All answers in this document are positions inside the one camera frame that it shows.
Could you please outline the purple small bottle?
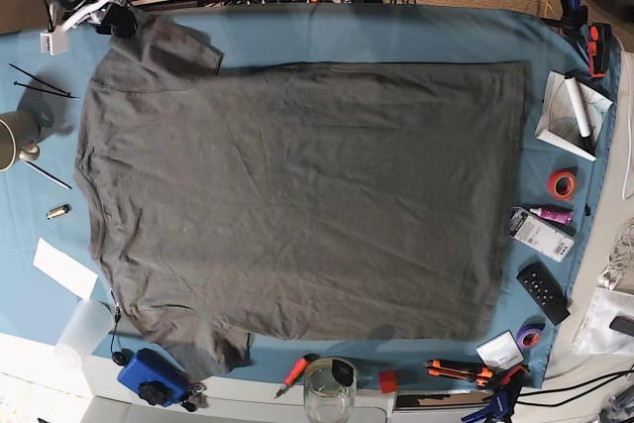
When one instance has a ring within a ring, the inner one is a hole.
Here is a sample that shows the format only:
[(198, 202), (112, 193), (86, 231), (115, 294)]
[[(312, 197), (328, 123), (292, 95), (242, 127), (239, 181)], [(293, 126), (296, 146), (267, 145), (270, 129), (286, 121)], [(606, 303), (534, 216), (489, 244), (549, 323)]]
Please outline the purple small bottle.
[(532, 207), (529, 211), (543, 220), (562, 225), (570, 225), (573, 217), (572, 211), (547, 206)]

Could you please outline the purple tape roll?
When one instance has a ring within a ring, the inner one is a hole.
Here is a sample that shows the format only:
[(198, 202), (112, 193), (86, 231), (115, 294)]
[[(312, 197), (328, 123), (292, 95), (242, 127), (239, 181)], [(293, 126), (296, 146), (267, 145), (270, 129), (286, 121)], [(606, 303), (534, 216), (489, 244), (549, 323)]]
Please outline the purple tape roll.
[(541, 339), (545, 325), (541, 323), (526, 324), (515, 335), (515, 342), (521, 351), (536, 347)]

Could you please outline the white labelled package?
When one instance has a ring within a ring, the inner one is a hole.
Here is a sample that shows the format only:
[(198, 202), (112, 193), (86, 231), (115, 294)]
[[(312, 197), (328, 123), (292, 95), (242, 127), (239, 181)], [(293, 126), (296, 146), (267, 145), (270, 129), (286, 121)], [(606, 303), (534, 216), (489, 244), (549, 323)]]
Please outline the white labelled package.
[(544, 257), (560, 263), (574, 246), (574, 239), (532, 212), (513, 207), (509, 234)]

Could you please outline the red cube block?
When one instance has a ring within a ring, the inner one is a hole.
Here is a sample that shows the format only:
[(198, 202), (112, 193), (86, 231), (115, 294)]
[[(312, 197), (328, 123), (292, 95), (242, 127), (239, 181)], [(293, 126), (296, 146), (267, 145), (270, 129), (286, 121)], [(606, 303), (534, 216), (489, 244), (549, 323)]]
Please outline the red cube block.
[(378, 374), (379, 390), (383, 394), (397, 391), (397, 379), (394, 370), (384, 370)]

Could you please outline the clear glass jar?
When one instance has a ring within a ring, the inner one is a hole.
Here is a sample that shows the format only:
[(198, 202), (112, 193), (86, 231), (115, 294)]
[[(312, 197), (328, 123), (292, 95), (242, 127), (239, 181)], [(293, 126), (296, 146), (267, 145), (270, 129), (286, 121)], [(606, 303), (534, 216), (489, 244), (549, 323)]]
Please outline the clear glass jar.
[(357, 370), (342, 358), (323, 358), (304, 372), (303, 404), (312, 423), (345, 423), (357, 395)]

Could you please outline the blue table cloth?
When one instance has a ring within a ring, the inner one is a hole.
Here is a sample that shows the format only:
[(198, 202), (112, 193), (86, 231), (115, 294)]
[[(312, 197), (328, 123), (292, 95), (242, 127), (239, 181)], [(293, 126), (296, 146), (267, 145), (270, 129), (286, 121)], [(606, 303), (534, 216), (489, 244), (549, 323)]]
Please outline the blue table cloth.
[[(585, 62), (579, 48), (535, 18), (501, 10), (437, 6), (335, 5), (214, 8), (183, 12), (175, 22), (209, 41), (228, 68), (292, 62), (456, 62), (522, 61), (526, 65), (525, 128), (516, 191), (520, 203), (548, 199), (548, 176), (571, 168), (578, 178), (572, 207), (575, 244), (560, 263), (550, 263), (562, 287), (581, 282), (581, 269), (599, 271), (603, 258), (589, 254), (588, 237), (599, 231), (598, 216), (608, 201), (618, 209), (627, 142), (619, 127), (626, 118), (626, 65), (612, 52), (611, 70), (597, 89), (614, 100), (597, 144), (598, 159), (587, 161), (536, 139), (548, 74), (578, 70)], [(73, 182), (81, 98), (109, 40), (89, 27), (73, 30), (69, 50), (44, 54), (36, 30), (1, 38), (1, 107), (43, 112), (48, 129), (41, 168), (72, 187), (65, 190), (23, 164), (1, 175), (1, 331), (24, 341), (52, 345), (60, 336), (77, 296), (33, 266), (39, 238), (86, 267), (89, 226), (86, 201)], [(26, 71), (68, 91), (64, 99), (14, 86), (49, 90), (11, 68)], [(46, 214), (68, 204), (70, 211), (48, 220)]]

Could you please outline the orange black utility knife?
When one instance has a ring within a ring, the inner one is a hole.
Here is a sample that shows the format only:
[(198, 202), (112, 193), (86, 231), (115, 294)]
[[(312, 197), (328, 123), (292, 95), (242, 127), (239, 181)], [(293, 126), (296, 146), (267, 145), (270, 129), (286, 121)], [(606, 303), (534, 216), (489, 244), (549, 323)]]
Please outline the orange black utility knife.
[(464, 380), (478, 386), (485, 386), (493, 379), (492, 370), (472, 363), (432, 360), (424, 363), (423, 368), (432, 376)]

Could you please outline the dark grey T-shirt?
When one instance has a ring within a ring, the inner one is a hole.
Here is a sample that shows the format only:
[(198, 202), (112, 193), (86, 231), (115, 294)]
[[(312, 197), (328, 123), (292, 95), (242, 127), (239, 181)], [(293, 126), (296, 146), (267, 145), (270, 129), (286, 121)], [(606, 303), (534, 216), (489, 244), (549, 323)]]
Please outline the dark grey T-shirt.
[(86, 90), (89, 250), (144, 338), (197, 378), (244, 366), (253, 335), (482, 338), (524, 65), (220, 61), (145, 16)]

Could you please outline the white paper tray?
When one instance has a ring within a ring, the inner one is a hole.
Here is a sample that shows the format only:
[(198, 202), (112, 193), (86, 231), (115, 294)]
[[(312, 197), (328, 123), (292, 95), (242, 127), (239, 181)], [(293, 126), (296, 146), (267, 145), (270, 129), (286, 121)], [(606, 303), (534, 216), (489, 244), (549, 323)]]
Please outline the white paper tray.
[(601, 93), (577, 81), (591, 136), (582, 138), (565, 76), (551, 71), (545, 89), (542, 114), (535, 137), (545, 143), (589, 161), (596, 160), (598, 138), (612, 102)]

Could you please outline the white small card box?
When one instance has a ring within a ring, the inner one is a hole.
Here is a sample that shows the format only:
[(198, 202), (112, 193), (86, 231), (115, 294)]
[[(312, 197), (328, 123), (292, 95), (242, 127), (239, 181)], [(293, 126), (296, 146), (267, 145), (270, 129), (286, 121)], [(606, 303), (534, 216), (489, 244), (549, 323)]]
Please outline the white small card box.
[(510, 370), (524, 362), (524, 356), (510, 331), (479, 345), (476, 352), (492, 370)]

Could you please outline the translucent plastic cup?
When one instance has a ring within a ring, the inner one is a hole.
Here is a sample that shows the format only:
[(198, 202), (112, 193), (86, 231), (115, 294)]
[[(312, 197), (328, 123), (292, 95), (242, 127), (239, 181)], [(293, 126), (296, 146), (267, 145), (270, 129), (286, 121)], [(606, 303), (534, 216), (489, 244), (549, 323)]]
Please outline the translucent plastic cup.
[(77, 303), (53, 349), (55, 360), (66, 369), (80, 369), (114, 327), (110, 308), (96, 300)]

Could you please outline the thin metal rod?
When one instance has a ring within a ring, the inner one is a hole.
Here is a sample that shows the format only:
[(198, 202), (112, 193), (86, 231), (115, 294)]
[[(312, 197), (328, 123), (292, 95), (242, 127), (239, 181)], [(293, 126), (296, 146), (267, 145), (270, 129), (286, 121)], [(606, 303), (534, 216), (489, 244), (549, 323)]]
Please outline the thin metal rod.
[(44, 169), (42, 169), (38, 165), (35, 165), (33, 162), (31, 162), (31, 161), (23, 161), (23, 163), (26, 166), (28, 166), (30, 169), (34, 170), (35, 172), (37, 172), (41, 176), (45, 177), (46, 179), (50, 180), (51, 182), (55, 183), (56, 185), (62, 187), (63, 189), (72, 190), (72, 187), (70, 185), (68, 185), (67, 183), (65, 183), (61, 179), (57, 178), (56, 176), (52, 175), (51, 173), (45, 171)]

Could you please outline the white paper card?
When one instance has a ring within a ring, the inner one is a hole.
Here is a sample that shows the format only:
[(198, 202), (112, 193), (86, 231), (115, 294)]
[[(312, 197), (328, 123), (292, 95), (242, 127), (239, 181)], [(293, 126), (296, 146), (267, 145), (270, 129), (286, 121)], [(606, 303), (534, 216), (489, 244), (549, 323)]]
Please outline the white paper card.
[(33, 266), (80, 299), (90, 298), (98, 275), (85, 265), (39, 238)]

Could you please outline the red tape roll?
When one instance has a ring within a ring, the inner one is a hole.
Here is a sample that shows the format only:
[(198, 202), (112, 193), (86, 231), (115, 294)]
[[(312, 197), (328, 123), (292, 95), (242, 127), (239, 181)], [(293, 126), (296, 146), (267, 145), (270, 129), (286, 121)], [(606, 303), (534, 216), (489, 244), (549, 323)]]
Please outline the red tape roll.
[(547, 187), (556, 200), (570, 201), (577, 188), (577, 179), (569, 170), (555, 170), (549, 176)]

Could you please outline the white plastic bag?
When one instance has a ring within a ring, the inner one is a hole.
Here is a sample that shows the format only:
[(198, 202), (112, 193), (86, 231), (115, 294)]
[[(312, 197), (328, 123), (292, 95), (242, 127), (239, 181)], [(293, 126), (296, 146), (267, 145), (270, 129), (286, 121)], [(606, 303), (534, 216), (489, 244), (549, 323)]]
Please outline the white plastic bag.
[[(616, 318), (628, 321), (627, 333), (612, 329)], [(573, 341), (577, 355), (633, 355), (633, 295), (598, 287)]]

